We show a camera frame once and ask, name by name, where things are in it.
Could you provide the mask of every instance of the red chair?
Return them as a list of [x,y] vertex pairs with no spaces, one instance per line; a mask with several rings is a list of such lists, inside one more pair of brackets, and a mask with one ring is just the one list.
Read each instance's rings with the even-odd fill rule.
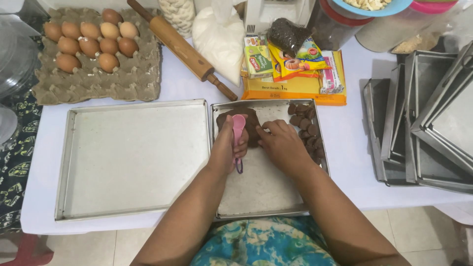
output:
[[40,266],[48,264],[54,255],[54,252],[49,248],[42,255],[33,256],[38,240],[38,235],[23,233],[15,259],[2,263],[0,266]]

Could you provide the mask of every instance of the egg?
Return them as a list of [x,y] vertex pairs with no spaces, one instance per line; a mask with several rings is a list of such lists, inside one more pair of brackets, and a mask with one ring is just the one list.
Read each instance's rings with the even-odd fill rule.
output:
[[120,25],[120,33],[123,37],[127,37],[130,39],[133,39],[135,36],[138,36],[140,34],[136,26],[128,21],[125,21]]
[[130,58],[133,57],[135,51],[140,50],[135,40],[125,37],[118,41],[118,47],[120,48],[120,52]]
[[95,58],[95,54],[100,52],[100,45],[98,44],[98,41],[91,38],[79,38],[79,46],[84,54],[89,58]]
[[100,49],[104,53],[116,54],[118,52],[118,43],[113,39],[102,39]]
[[64,36],[62,34],[61,26],[53,22],[46,22],[44,24],[44,33],[46,34],[48,38],[50,38],[51,40],[55,42],[58,42],[59,38],[61,36]]
[[104,9],[102,11],[102,18],[105,22],[110,22],[116,26],[118,26],[118,22],[123,22],[123,17],[113,9]]
[[79,27],[75,23],[64,21],[62,23],[62,33],[64,36],[77,40],[82,36]]
[[80,24],[80,32],[84,37],[94,40],[98,40],[98,38],[102,36],[98,27],[89,22],[82,22]]
[[116,40],[120,37],[120,30],[117,26],[113,25],[110,22],[104,22],[100,25],[100,30],[102,31],[102,35],[105,38],[110,38]]
[[80,63],[79,59],[77,59],[75,56],[63,53],[56,57],[56,64],[60,69],[69,74],[72,74],[72,70],[75,67],[82,67],[82,64]]
[[77,52],[81,52],[79,42],[68,37],[59,38],[58,48],[62,53],[70,55],[75,55]]
[[120,66],[120,62],[118,62],[118,59],[109,53],[103,53],[98,57],[98,63],[100,64],[100,67],[108,73],[112,73],[114,71],[115,67]]

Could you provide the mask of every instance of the rolling pin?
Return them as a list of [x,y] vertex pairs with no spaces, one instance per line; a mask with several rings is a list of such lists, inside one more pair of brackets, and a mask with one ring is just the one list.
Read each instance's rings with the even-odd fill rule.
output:
[[162,16],[153,17],[136,0],[127,0],[128,5],[149,22],[149,29],[169,48],[184,65],[202,82],[208,80],[231,101],[238,96],[215,76],[213,66],[192,47]]

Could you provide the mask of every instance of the hand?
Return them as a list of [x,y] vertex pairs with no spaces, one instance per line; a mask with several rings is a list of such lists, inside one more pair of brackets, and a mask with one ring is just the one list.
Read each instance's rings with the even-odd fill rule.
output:
[[286,176],[298,177],[316,165],[293,126],[284,120],[275,120],[265,122],[262,127],[256,127],[261,136],[258,143],[268,154],[271,162]]
[[246,155],[248,149],[248,138],[248,132],[246,129],[243,129],[238,146],[233,147],[233,119],[228,115],[222,126],[222,130],[220,130],[215,142],[213,143],[207,166],[217,171],[219,175],[230,174],[235,168],[235,164],[232,161],[233,155],[235,155],[236,158],[242,158]]

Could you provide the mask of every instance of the tiled floor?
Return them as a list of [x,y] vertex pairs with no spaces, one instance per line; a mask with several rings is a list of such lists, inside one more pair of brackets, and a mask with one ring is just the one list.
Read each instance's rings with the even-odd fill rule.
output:
[[[413,266],[450,266],[462,255],[452,220],[432,206],[364,212]],[[49,236],[48,266],[127,266],[153,231],[135,229]],[[13,252],[0,242],[0,252]]]

